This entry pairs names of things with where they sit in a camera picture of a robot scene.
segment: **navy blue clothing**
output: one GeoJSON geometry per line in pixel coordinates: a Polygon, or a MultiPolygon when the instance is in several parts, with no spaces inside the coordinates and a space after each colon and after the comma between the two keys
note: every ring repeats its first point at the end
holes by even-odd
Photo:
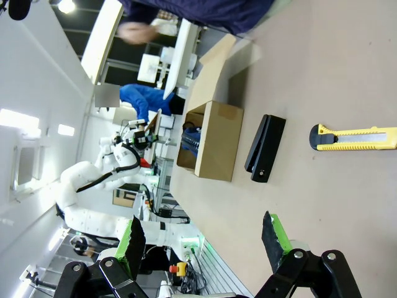
{"type": "Polygon", "coordinates": [[[120,88],[120,100],[129,102],[136,110],[136,118],[144,119],[146,122],[149,122],[149,111],[157,112],[161,109],[162,114],[171,116],[169,101],[174,93],[166,100],[163,100],[163,96],[164,90],[139,84],[129,84],[120,88]]]}
{"type": "Polygon", "coordinates": [[[232,34],[250,31],[274,0],[119,0],[127,22],[150,24],[159,9],[191,22],[224,27],[232,34]]]}

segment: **person's arm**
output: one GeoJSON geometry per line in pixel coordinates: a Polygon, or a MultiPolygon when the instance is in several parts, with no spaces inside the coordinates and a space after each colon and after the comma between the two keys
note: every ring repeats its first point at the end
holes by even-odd
{"type": "Polygon", "coordinates": [[[157,27],[150,25],[159,9],[134,1],[119,0],[127,14],[124,23],[118,28],[119,36],[127,43],[141,44],[155,39],[157,27]]]}
{"type": "Polygon", "coordinates": [[[126,85],[120,89],[120,99],[129,102],[136,110],[136,118],[149,122],[149,104],[134,85],[126,85]]]}

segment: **black microphone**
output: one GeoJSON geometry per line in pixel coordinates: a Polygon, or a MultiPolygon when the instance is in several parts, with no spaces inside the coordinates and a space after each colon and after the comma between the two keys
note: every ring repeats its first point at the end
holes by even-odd
{"type": "Polygon", "coordinates": [[[9,0],[8,14],[13,20],[23,20],[30,9],[30,0],[9,0]]]}

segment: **red object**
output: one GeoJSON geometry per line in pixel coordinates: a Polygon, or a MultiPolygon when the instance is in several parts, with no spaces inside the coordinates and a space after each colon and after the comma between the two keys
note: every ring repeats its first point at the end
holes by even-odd
{"type": "Polygon", "coordinates": [[[171,265],[171,266],[169,267],[169,272],[170,272],[170,273],[177,273],[177,272],[178,272],[178,266],[173,266],[173,265],[171,265]]]}
{"type": "Polygon", "coordinates": [[[144,158],[141,158],[141,168],[151,168],[151,165],[144,158]]]}

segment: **person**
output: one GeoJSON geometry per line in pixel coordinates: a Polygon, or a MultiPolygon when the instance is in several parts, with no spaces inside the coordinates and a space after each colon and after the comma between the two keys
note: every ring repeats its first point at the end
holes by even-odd
{"type": "Polygon", "coordinates": [[[139,84],[128,84],[120,88],[120,100],[129,102],[136,110],[136,118],[149,122],[149,111],[171,116],[182,115],[185,106],[185,99],[171,93],[163,100],[164,90],[155,89],[139,84]]]}
{"type": "Polygon", "coordinates": [[[223,27],[231,34],[249,32],[275,14],[290,0],[118,0],[127,14],[118,28],[119,36],[130,44],[156,38],[158,28],[150,25],[159,10],[171,12],[191,22],[223,27]]]}

